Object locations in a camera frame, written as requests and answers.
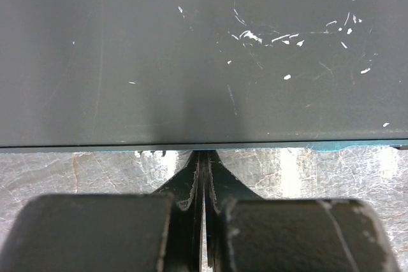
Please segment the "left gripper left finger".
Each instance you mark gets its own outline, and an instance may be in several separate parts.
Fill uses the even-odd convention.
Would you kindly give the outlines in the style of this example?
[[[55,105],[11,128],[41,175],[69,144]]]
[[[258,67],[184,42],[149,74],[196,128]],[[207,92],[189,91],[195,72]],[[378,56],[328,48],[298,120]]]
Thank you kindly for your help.
[[[2,271],[199,271],[203,168],[186,165],[150,194],[47,194],[18,214]]]

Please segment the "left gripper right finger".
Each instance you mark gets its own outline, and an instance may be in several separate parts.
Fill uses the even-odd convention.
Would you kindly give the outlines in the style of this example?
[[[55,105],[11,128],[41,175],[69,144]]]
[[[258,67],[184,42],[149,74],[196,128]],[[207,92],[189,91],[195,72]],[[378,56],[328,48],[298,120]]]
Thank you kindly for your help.
[[[357,199],[265,199],[205,154],[214,271],[398,271],[375,211]]]

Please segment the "dark grey network switch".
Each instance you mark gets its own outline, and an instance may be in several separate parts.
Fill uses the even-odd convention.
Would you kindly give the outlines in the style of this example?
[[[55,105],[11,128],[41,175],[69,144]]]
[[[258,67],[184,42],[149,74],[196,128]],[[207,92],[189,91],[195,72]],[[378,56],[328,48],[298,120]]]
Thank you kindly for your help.
[[[1,151],[407,144],[407,0],[1,0]]]

